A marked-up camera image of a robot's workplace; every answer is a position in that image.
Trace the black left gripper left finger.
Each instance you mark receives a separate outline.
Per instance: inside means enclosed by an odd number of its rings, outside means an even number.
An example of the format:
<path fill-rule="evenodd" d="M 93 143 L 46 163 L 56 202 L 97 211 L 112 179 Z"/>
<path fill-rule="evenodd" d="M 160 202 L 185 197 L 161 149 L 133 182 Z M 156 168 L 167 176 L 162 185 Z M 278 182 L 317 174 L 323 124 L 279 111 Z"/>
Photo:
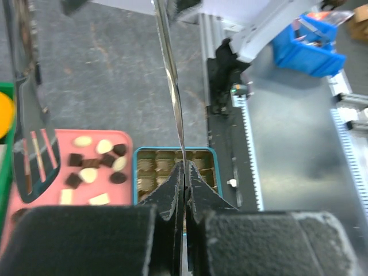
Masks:
<path fill-rule="evenodd" d="M 40 206 L 18 221 L 2 275 L 181 275 L 184 169 L 132 205 Z"/>

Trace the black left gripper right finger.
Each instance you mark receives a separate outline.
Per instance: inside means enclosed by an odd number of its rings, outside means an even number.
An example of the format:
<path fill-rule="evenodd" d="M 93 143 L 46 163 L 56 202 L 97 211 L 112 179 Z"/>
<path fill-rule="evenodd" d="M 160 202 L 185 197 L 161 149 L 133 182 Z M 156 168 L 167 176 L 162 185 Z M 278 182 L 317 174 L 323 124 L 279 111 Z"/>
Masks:
<path fill-rule="evenodd" d="M 194 275 L 355 275 L 357 257 L 328 212 L 242 212 L 187 165 L 188 256 Z"/>

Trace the pink chocolate tray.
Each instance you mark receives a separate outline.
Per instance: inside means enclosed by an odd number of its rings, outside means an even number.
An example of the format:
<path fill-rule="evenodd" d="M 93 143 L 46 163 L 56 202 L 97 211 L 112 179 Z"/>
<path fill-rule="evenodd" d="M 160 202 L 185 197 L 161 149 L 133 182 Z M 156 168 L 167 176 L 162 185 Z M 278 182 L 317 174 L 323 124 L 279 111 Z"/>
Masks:
<path fill-rule="evenodd" d="M 22 201 L 17 185 L 12 184 L 1 237 L 1 250 L 6 248 L 15 223 L 16 211 L 44 205 L 132 205 L 133 142 L 122 131 L 58 129 L 61 167 L 52 185 L 35 201 Z M 120 166 L 97 166 L 102 155 L 99 143 L 125 144 L 125 162 Z"/>

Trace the metal tongs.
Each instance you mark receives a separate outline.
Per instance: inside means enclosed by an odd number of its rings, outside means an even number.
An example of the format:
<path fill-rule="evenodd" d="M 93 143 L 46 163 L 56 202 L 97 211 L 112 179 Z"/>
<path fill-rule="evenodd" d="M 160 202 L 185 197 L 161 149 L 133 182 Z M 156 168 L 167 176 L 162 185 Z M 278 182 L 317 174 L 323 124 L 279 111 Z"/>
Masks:
<path fill-rule="evenodd" d="M 5 12 L 7 37 L 14 76 L 16 130 L 13 141 L 13 171 L 24 203 L 39 198 L 55 181 L 61 157 L 58 137 L 49 107 L 42 101 L 42 74 L 39 62 L 37 24 L 32 1 L 1 1 Z M 165 74 L 175 114 L 175 126 L 184 149 L 181 100 L 176 64 L 173 61 L 169 24 L 164 1 L 155 7 L 156 34 L 159 35 Z"/>

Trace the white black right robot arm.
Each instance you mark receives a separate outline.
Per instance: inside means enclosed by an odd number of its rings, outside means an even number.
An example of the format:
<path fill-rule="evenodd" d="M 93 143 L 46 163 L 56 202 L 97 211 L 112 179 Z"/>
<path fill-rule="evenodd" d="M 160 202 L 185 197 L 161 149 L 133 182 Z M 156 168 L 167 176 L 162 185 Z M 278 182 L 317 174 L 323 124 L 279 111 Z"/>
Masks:
<path fill-rule="evenodd" d="M 225 1 L 226 20 L 241 28 L 223 40 L 215 51 L 216 82 L 224 85 L 232 71 L 246 70 L 260 51 L 302 13 L 320 1 Z"/>

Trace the yellow bowl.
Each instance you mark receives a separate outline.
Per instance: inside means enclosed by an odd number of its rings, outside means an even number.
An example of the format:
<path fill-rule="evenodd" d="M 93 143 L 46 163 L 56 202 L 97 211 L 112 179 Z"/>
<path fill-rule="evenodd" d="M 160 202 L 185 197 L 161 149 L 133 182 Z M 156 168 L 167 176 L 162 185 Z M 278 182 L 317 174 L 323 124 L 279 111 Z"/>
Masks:
<path fill-rule="evenodd" d="M 0 138 L 2 139 L 13 127 L 16 108 L 14 101 L 3 92 L 1 92 L 0 104 Z"/>

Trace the green plastic crate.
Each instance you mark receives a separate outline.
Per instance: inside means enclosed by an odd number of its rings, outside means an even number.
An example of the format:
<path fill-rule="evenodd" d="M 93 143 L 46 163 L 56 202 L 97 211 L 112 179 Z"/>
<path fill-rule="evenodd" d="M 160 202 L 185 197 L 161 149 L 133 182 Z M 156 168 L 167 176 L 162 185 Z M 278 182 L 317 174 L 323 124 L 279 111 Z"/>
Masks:
<path fill-rule="evenodd" d="M 5 223 L 9 194 L 13 181 L 12 150 L 10 144 L 13 141 L 14 130 L 15 127 L 12 126 L 8 134 L 4 138 L 1 138 L 1 146 L 4 146 L 3 153 L 1 153 L 1 232 Z"/>

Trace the blue storage bin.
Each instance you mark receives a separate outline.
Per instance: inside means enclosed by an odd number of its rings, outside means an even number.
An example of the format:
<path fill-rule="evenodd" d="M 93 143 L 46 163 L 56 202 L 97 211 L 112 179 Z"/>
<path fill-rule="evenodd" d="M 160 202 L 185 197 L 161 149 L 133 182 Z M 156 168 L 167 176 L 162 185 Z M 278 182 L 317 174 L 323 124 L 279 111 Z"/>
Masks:
<path fill-rule="evenodd" d="M 307 15 L 301 15 L 300 19 L 324 37 L 303 24 L 298 28 L 290 24 L 271 42 L 274 63 L 318 78 L 338 74 L 346 61 L 346 56 L 336 52 L 335 48 L 338 27 Z"/>

